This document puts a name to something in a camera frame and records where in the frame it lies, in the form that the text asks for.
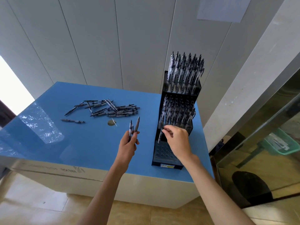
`black pen stand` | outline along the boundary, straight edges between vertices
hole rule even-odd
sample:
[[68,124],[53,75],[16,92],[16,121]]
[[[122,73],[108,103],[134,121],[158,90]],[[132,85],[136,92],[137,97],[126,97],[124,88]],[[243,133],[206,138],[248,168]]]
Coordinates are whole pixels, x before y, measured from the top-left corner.
[[[179,89],[179,92],[176,93],[175,90],[171,92],[170,90],[170,85],[167,84],[167,75],[168,71],[164,72],[164,81],[163,81],[163,92],[161,94],[161,99],[160,99],[160,105],[159,105],[159,114],[158,114],[158,125],[157,125],[157,130],[156,130],[156,135],[155,135],[155,142],[154,142],[154,151],[153,151],[153,160],[152,160],[152,166],[160,166],[160,167],[165,167],[165,168],[174,168],[174,169],[179,169],[181,170],[183,168],[182,163],[177,159],[177,157],[173,154],[171,151],[171,148],[169,144],[167,143],[167,139],[165,135],[163,134],[160,143],[158,143],[158,138],[160,134],[160,116],[161,112],[163,109],[163,102],[164,98],[172,96],[173,98],[182,98],[183,101],[185,100],[190,100],[193,101],[194,103],[197,100],[197,97],[201,91],[201,84],[200,81],[198,81],[197,86],[194,90],[193,94],[186,94],[186,91],[183,93],[181,92],[181,87]],[[189,125],[177,125],[180,128],[186,129],[188,134],[193,130],[193,121]]]

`label sticker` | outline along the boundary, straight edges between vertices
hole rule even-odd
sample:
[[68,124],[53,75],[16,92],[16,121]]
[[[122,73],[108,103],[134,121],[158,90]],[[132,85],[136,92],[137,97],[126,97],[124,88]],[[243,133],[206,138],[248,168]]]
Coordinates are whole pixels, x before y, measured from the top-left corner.
[[168,164],[160,164],[160,167],[165,167],[165,168],[174,168],[175,165],[168,165]]

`blue tabletop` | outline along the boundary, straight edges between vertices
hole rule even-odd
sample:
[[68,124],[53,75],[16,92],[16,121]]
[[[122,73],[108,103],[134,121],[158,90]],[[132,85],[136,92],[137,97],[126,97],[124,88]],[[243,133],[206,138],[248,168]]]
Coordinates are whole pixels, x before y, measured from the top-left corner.
[[[89,110],[83,107],[64,116],[83,100],[106,98],[114,100],[116,106],[134,103],[140,107],[139,113],[114,118],[116,125],[113,126],[107,124],[111,118],[90,117]],[[140,145],[127,173],[193,182],[185,168],[176,170],[151,166],[160,98],[160,94],[57,82],[0,130],[0,155],[109,170],[130,120],[135,125],[140,116]],[[191,148],[213,176],[199,111],[197,105],[195,107],[197,114],[189,136]],[[86,123],[63,122],[62,118]]]

